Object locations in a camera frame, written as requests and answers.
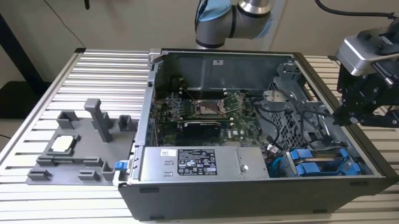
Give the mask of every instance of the metal slotted worktable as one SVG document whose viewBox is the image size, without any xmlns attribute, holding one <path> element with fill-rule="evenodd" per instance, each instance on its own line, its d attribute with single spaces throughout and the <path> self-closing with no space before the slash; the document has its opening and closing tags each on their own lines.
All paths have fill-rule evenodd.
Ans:
<svg viewBox="0 0 399 224">
<path fill-rule="evenodd" d="M 305 57 L 336 97 L 339 65 L 327 57 Z M 47 223 L 137 223 L 113 186 L 27 185 L 29 169 L 57 128 L 61 110 L 79 117 L 87 98 L 100 98 L 109 117 L 139 119 L 147 86 L 148 52 L 87 50 L 75 53 L 29 117 L 0 153 L 0 221 Z M 399 133 L 361 127 L 399 173 Z M 399 184 L 375 196 L 363 196 L 333 214 L 184 220 L 180 223 L 399 223 Z"/>
</svg>

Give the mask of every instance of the warning label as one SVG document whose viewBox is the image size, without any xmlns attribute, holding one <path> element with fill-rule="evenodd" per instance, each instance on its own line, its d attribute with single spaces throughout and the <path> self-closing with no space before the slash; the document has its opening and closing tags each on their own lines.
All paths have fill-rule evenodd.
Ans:
<svg viewBox="0 0 399 224">
<path fill-rule="evenodd" d="M 179 149 L 179 175 L 217 175 L 213 149 Z"/>
</svg>

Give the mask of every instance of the gray plastic block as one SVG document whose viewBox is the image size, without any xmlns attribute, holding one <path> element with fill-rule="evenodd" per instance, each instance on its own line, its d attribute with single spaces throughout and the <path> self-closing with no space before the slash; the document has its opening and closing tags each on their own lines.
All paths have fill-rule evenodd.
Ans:
<svg viewBox="0 0 399 224">
<path fill-rule="evenodd" d="M 83 160 L 83 164 L 87 166 L 87 167 L 101 167 L 103 166 L 103 160 L 100 157 L 93 157 L 93 158 L 85 158 Z"/>
<path fill-rule="evenodd" d="M 72 121 L 77 121 L 79 118 L 75 114 L 75 111 L 61 111 L 57 116 L 57 124 L 63 129 L 73 129 Z"/>
<path fill-rule="evenodd" d="M 52 162 L 51 158 L 40 158 L 40 157 L 37 157 L 36 163 L 39 164 L 40 167 L 48 167 L 48 166 L 55 166 L 56 165 Z"/>
<path fill-rule="evenodd" d="M 117 119 L 117 126 L 121 132 L 128 132 L 136 129 L 137 121 L 132 120 L 129 115 L 120 115 Z"/>
<path fill-rule="evenodd" d="M 101 175 L 105 178 L 105 180 L 108 180 L 108 181 L 111 181 L 113 179 L 115 169 L 109 167 L 107 162 L 104 162 L 104 164 L 103 164 Z"/>
<path fill-rule="evenodd" d="M 107 126 L 108 126 L 108 129 L 112 128 L 112 126 L 113 126 L 113 122 L 111 121 L 111 119 L 109 119 L 109 115 L 108 115 L 107 112 L 103 112 L 103 118 L 104 118 L 105 124 L 107 124 Z M 97 126 L 96 126 L 93 120 L 92 120 L 92 124 L 93 124 L 95 130 L 99 130 L 99 128 L 97 128 Z"/>
<path fill-rule="evenodd" d="M 79 135 L 80 140 L 73 147 L 71 155 L 47 155 L 43 153 L 33 167 L 36 170 L 47 170 L 52 176 L 48 181 L 35 181 L 27 178 L 27 184 L 39 185 L 107 185 L 112 186 L 113 165 L 120 160 L 129 158 L 132 143 L 135 139 L 133 131 L 120 131 L 117 120 L 111 119 L 112 128 L 109 133 L 113 141 L 104 143 L 97 131 L 92 125 L 91 118 L 80 118 L 72 121 L 75 129 L 57 128 L 52 139 L 60 135 Z M 45 152 L 52 146 L 48 143 Z M 83 181 L 79 178 L 80 170 L 95 170 L 99 175 L 99 181 Z"/>
<path fill-rule="evenodd" d="M 28 173 L 28 178 L 35 181 L 48 181 L 51 173 L 45 170 L 31 170 Z"/>
<path fill-rule="evenodd" d="M 100 105 L 101 105 L 101 101 L 99 99 L 89 98 L 85 101 L 84 108 L 92 115 L 95 127 L 97 128 L 103 142 L 111 142 L 112 135 L 109 134 L 108 131 L 108 124 L 103 117 Z"/>
<path fill-rule="evenodd" d="M 64 135 L 59 134 L 59 135 L 55 135 L 55 136 L 51 138 L 49 143 L 48 143 L 48 147 L 47 147 L 45 150 L 44 150 L 45 155 L 53 155 L 53 156 L 71 156 L 71 155 L 73 154 L 73 148 L 75 148 L 75 145 L 76 145 L 77 141 L 80 140 L 80 136 L 79 136 L 79 134 L 76 134 L 76 135 L 69 135 L 69 136 L 73 137 L 73 142 L 72 142 L 72 145 L 71 145 L 71 147 L 69 147 L 68 150 L 65 150 L 64 152 L 56 152 L 56 151 L 53 151 L 53 149 L 52 149 L 52 145 L 53 145 L 53 143 L 55 143 L 57 137 L 60 137 L 60 136 L 65 136 L 65 135 L 67 135 L 67 134 L 64 134 Z"/>
<path fill-rule="evenodd" d="M 95 170 L 84 169 L 79 171 L 79 179 L 81 181 L 99 181 L 100 176 Z"/>
</svg>

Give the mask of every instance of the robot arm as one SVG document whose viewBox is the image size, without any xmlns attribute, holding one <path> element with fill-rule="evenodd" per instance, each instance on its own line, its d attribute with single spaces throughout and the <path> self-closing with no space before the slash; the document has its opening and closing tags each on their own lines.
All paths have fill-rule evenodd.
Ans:
<svg viewBox="0 0 399 224">
<path fill-rule="evenodd" d="M 335 124 L 347 126 L 399 127 L 399 110 L 384 116 L 373 111 L 384 105 L 399 105 L 399 16 L 395 13 L 344 12 L 315 3 L 328 13 L 344 16 L 387 17 L 395 21 L 387 28 L 364 30 L 349 36 L 337 51 L 341 62 L 337 92 L 341 106 L 333 113 Z M 268 0 L 201 0 L 195 19 L 196 43 L 216 49 L 225 38 L 253 39 L 265 35 L 271 26 Z"/>
<path fill-rule="evenodd" d="M 347 126 L 399 127 L 399 110 L 375 115 L 381 106 L 399 105 L 399 19 L 387 28 L 349 36 L 336 53 L 341 63 L 336 90 L 341 106 L 335 123 Z"/>
<path fill-rule="evenodd" d="M 229 0 L 200 1 L 195 20 L 200 48 L 220 48 L 225 38 L 253 39 L 265 35 L 272 21 L 269 10 L 268 0 L 240 0 L 236 6 Z"/>
</svg>

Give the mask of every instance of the black cable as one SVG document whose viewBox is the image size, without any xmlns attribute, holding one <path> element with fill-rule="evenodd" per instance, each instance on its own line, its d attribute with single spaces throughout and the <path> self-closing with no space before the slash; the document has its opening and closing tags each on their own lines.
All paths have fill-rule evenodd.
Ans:
<svg viewBox="0 0 399 224">
<path fill-rule="evenodd" d="M 279 129 L 279 126 L 275 124 L 275 122 L 272 122 L 269 119 L 267 119 L 263 114 L 260 113 L 260 110 L 259 110 L 259 107 L 255 107 L 255 111 L 257 113 L 257 115 L 260 116 L 260 118 L 267 122 L 269 123 L 272 126 L 275 126 L 275 130 L 276 130 L 276 136 L 275 136 L 275 140 L 273 142 L 271 143 L 272 145 L 275 145 L 279 137 L 280 137 L 280 129 Z"/>
<path fill-rule="evenodd" d="M 83 44 L 81 40 L 79 39 L 79 37 L 76 36 L 76 34 L 72 32 L 72 30 L 68 28 L 68 26 L 65 25 L 61 17 L 57 15 L 55 9 L 52 8 L 52 6 L 49 5 L 49 3 L 47 2 L 47 0 L 43 0 L 45 2 L 45 4 L 48 5 L 49 9 L 53 11 L 53 13 L 56 14 L 57 18 L 60 19 L 64 27 L 69 30 L 69 32 L 72 33 L 72 35 L 76 37 L 76 39 L 79 40 L 80 44 L 83 45 L 83 47 L 85 48 L 85 45 Z"/>
<path fill-rule="evenodd" d="M 200 5 L 201 0 L 199 0 L 199 7 L 197 7 L 197 11 L 195 12 L 195 30 L 197 30 L 197 24 L 199 24 L 199 19 L 201 14 L 205 11 L 207 5 L 208 5 L 208 0 L 204 0 L 204 2 Z"/>
<path fill-rule="evenodd" d="M 287 109 L 284 110 L 280 110 L 280 111 L 271 111 L 271 110 L 267 110 L 264 109 L 260 105 L 255 105 L 261 111 L 267 112 L 267 113 L 280 113 L 280 112 L 285 112 Z"/>
<path fill-rule="evenodd" d="M 371 17 L 387 17 L 388 19 L 393 20 L 397 18 L 395 13 L 364 13 L 364 12 L 344 12 L 335 9 L 328 8 L 320 0 L 315 0 L 317 6 L 321 10 L 324 10 L 328 13 L 336 14 L 336 15 L 345 15 L 345 16 L 371 16 Z"/>
<path fill-rule="evenodd" d="M 156 101 L 160 101 L 160 102 L 172 102 L 175 105 L 176 105 L 176 109 L 177 109 L 177 115 L 180 114 L 180 108 L 179 108 L 179 104 L 171 100 L 171 99 L 157 99 Z"/>
<path fill-rule="evenodd" d="M 321 116 L 324 116 L 324 117 L 333 117 L 331 114 L 328 114 L 328 113 L 323 113 L 323 112 L 319 112 L 319 111 L 311 111 L 311 110 L 301 110 L 301 112 L 304 113 L 304 112 L 308 112 L 308 113 L 313 113 L 313 114 L 319 114 L 319 115 L 321 115 Z"/>
<path fill-rule="evenodd" d="M 193 27 L 195 27 L 195 30 L 197 30 L 197 19 L 199 19 L 200 2 L 201 2 L 201 0 L 199 0 L 197 9 L 195 10 L 195 19 L 193 19 Z"/>
<path fill-rule="evenodd" d="M 6 139 L 11 139 L 11 137 L 8 137 L 6 135 L 4 134 L 0 134 L 1 137 L 6 138 Z"/>
<path fill-rule="evenodd" d="M 309 141 L 305 139 L 305 137 L 304 137 L 304 114 L 303 113 L 300 113 L 299 112 L 299 114 L 300 114 L 300 127 L 299 127 L 299 132 L 300 132 L 300 137 L 301 137 L 301 139 L 304 140 L 304 142 L 307 143 L 307 145 L 308 145 L 308 147 L 311 148 L 311 149 L 313 149 L 313 146 L 312 146 L 312 144 L 309 143 Z"/>
</svg>

